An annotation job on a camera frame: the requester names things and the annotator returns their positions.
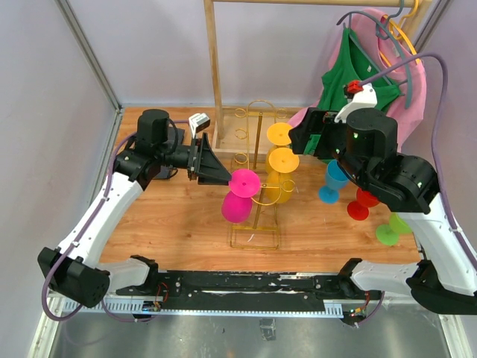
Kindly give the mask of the yellow wine glass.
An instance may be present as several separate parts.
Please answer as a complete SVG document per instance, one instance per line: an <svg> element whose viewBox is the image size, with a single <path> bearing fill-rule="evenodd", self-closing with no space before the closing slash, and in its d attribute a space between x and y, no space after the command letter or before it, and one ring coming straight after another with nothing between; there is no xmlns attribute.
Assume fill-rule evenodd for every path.
<svg viewBox="0 0 477 358"><path fill-rule="evenodd" d="M272 124L267 129L267 138L275 146L284 147L291 144L291 138L289 136L289 131L293 127L284 122L277 122Z"/></svg>
<svg viewBox="0 0 477 358"><path fill-rule="evenodd" d="M300 158L290 148L275 148L268 156L269 168L265 182L265 195L275 204L284 204L295 190L292 173L300 164Z"/></svg>

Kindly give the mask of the pink wine glass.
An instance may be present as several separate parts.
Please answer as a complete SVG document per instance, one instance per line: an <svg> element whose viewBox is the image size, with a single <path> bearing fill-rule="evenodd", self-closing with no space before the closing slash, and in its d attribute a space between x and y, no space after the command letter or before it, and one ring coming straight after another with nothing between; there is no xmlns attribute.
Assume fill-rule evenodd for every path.
<svg viewBox="0 0 477 358"><path fill-rule="evenodd" d="M229 182L230 191L225 196L222 206L222 216L231 223L241 223L248 219L252 206L252 197L261 188L257 173L249 169L238 169L232 173Z"/></svg>

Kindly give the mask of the blue wine glass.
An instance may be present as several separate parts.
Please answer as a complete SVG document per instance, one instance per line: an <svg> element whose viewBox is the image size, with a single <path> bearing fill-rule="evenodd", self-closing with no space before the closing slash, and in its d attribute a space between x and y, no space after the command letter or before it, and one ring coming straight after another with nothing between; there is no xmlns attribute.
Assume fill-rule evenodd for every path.
<svg viewBox="0 0 477 358"><path fill-rule="evenodd" d="M340 198L340 191L349 183L347 174L338 165L337 160L328 163L325 182L325 185L318 191L318 197L325 204L334 204Z"/></svg>

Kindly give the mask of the red wine glass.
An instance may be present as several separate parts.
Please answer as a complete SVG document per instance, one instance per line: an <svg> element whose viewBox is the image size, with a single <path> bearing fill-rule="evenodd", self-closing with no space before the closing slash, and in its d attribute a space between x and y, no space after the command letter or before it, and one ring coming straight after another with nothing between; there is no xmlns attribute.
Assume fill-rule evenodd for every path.
<svg viewBox="0 0 477 358"><path fill-rule="evenodd" d="M347 205L348 215L356 221L364 221L370 214L370 208L379 204L379 200L369 192L358 188L356 199Z"/></svg>

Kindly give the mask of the green wine glass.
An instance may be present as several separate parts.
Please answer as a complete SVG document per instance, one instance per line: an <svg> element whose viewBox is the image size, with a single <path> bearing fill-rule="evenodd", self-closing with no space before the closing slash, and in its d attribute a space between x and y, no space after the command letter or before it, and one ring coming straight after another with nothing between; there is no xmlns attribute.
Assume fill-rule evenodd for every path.
<svg viewBox="0 0 477 358"><path fill-rule="evenodd" d="M387 224L381 224L375 231L376 238L387 246L396 245L401 235L411 234L411 228L399 217L392 213Z"/></svg>

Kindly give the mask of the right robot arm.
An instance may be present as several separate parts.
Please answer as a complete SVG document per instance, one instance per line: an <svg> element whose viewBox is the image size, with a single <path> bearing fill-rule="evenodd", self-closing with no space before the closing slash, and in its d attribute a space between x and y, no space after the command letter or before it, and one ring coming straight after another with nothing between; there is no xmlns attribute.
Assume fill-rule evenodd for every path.
<svg viewBox="0 0 477 358"><path fill-rule="evenodd" d="M397 150L395 119L374 108L354 110L333 122L313 107L288 135L295 154L304 154L318 135L314 157L334 158L357 187L369 192L410 228L425 257L418 263L378 264L351 259L341 270L338 291L355 298L363 291L410 295L429 311L476 314L476 268L461 247L465 238L445 209L443 189L433 165Z"/></svg>

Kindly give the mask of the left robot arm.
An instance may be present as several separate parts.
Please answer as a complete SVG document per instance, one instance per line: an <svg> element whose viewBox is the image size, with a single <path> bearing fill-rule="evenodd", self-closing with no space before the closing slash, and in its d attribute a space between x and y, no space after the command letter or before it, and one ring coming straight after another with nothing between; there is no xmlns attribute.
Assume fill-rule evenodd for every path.
<svg viewBox="0 0 477 358"><path fill-rule="evenodd" d="M200 185L226 186L231 174L212 151L205 129L210 119L196 113L189 120L191 142L180 143L176 124L167 111L145 110L136 132L113 152L107 177L96 198L70 234L54 248L41 250L37 260L45 277L42 295L51 290L80 307L98 305L106 294L135 287L143 295L159 288L158 265L133 255L101 265L99 260L113 231L129 206L164 167L184 169Z"/></svg>

